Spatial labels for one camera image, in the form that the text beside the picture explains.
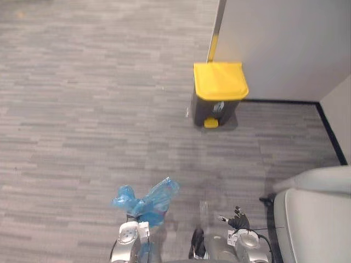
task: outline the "gray carpet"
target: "gray carpet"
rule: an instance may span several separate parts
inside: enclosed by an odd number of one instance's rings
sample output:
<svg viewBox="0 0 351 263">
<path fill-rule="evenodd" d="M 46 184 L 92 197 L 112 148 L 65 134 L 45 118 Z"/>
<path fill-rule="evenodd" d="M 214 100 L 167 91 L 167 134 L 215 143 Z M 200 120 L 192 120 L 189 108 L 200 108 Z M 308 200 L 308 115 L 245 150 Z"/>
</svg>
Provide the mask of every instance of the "gray carpet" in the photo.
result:
<svg viewBox="0 0 351 263">
<path fill-rule="evenodd" d="M 228 131 L 186 118 L 216 7 L 0 0 L 0 262 L 107 262 L 118 187 L 142 196 L 167 176 L 182 190 L 155 240 L 184 259 L 197 224 L 225 235 L 214 215 L 240 205 L 266 227 L 275 181 L 338 165 L 313 105 L 243 102 Z"/>
</svg>

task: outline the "black wire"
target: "black wire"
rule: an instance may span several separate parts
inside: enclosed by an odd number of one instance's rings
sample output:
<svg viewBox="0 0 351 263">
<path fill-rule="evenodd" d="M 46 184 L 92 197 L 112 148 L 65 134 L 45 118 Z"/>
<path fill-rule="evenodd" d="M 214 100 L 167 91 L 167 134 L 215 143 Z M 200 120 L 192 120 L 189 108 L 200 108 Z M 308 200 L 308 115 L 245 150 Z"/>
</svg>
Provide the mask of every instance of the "black wire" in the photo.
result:
<svg viewBox="0 0 351 263">
<path fill-rule="evenodd" d="M 265 237 L 264 235 L 260 235 L 260 234 L 257 233 L 254 229 L 249 229 L 249 228 L 242 228 L 242 229 L 245 229 L 245 230 L 247 230 L 247 231 L 252 231 L 252 232 L 254 232 L 254 233 L 258 236 L 258 238 L 262 238 L 262 239 L 264 239 L 264 240 L 267 242 L 267 244 L 268 244 L 268 246 L 269 246 L 269 252 L 270 252 L 270 255 L 271 255 L 271 257 L 272 257 L 272 263 L 274 263 L 273 250 L 272 250 L 272 247 L 271 247 L 271 245 L 270 245 L 270 243 L 269 243 L 268 238 Z"/>
<path fill-rule="evenodd" d="M 279 229 L 279 228 L 284 228 L 284 227 L 272 227 L 272 229 Z M 268 228 L 257 228 L 257 229 L 251 229 L 251 230 L 268 230 Z"/>
<path fill-rule="evenodd" d="M 265 237 L 264 235 L 260 235 L 260 234 L 257 234 L 257 236 L 258 236 L 258 238 L 262 238 L 267 242 L 267 244 L 269 246 L 270 255 L 272 256 L 272 263 L 274 263 L 274 255 L 273 255 L 272 247 L 270 246 L 270 243 L 268 241 L 268 238 Z"/>
</svg>

